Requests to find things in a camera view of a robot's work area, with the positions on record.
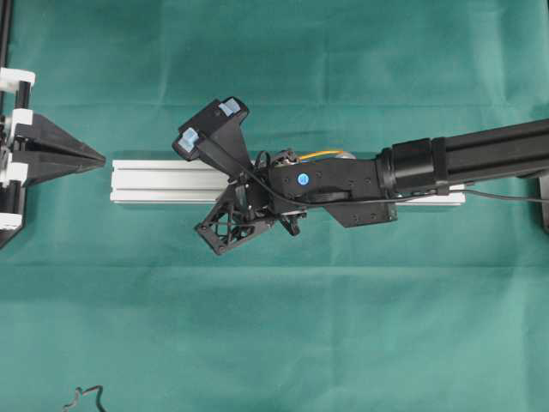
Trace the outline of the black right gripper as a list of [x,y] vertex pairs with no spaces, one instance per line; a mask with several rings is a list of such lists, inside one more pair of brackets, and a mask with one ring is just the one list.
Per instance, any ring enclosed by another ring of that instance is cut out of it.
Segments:
[[227,186],[214,207],[195,226],[195,231],[218,256],[267,232],[279,222],[292,236],[300,234],[298,220],[306,217],[303,208],[275,213],[271,208],[268,171],[275,166],[290,166],[298,156],[290,149],[276,156],[260,151],[256,159],[239,159],[215,138],[222,126],[242,124],[249,114],[246,104],[237,97],[212,100],[178,128],[172,149],[185,161],[200,159],[214,169],[227,172]]

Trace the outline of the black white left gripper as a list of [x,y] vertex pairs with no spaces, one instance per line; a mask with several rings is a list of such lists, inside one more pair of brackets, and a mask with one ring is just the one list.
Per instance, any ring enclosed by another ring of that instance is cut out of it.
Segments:
[[[1,91],[15,96],[14,109],[1,117],[1,247],[24,227],[25,185],[103,167],[105,157],[29,109],[32,71],[1,68]],[[69,156],[31,156],[38,154]]]

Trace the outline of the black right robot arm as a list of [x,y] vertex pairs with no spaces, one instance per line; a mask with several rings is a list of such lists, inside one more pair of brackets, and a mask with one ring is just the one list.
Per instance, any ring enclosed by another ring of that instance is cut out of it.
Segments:
[[225,190],[196,225],[219,255],[277,223],[297,235],[299,219],[310,209],[326,210],[343,227],[360,227],[394,221],[402,201],[548,172],[544,119],[402,142],[371,159],[307,159],[292,150],[251,158],[241,128],[248,113],[236,97],[213,100],[179,127],[172,143],[183,159],[202,161],[227,176]]

